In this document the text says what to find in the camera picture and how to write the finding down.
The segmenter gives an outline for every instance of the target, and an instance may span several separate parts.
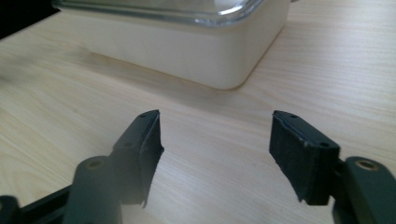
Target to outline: table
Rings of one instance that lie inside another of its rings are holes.
[[[160,109],[160,160],[135,223],[332,223],[299,203],[268,152],[272,112],[301,116],[396,174],[396,2],[300,0],[248,80],[217,91],[89,53],[60,13],[0,42],[0,195],[21,205],[108,155]]]

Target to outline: tabletop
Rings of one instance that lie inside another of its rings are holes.
[[[0,41],[0,195],[26,205],[161,111],[162,155],[134,223],[332,223],[269,154],[272,113],[299,115],[396,175],[396,2],[300,0],[248,80],[217,91],[89,53],[58,13]]]

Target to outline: black object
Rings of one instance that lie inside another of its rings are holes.
[[[78,165],[71,186],[23,208],[15,197],[1,196],[0,223],[120,223],[121,203],[146,205],[162,154],[160,112],[141,114],[110,156],[89,158]]]
[[[270,153],[298,199],[326,205],[335,199],[335,223],[396,224],[396,181],[376,161],[338,159],[340,147],[293,114],[275,111]]]
[[[0,39],[59,12],[50,0],[1,0]]]

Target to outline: white box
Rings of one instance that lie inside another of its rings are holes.
[[[163,0],[153,7],[161,0],[119,0],[118,5],[111,1],[114,7],[68,1],[54,5],[73,14],[73,25],[90,51],[221,90],[247,79],[285,24],[290,4]]]

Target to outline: transparent lid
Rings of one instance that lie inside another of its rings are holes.
[[[266,0],[53,0],[53,5],[217,27],[241,21],[264,1]]]

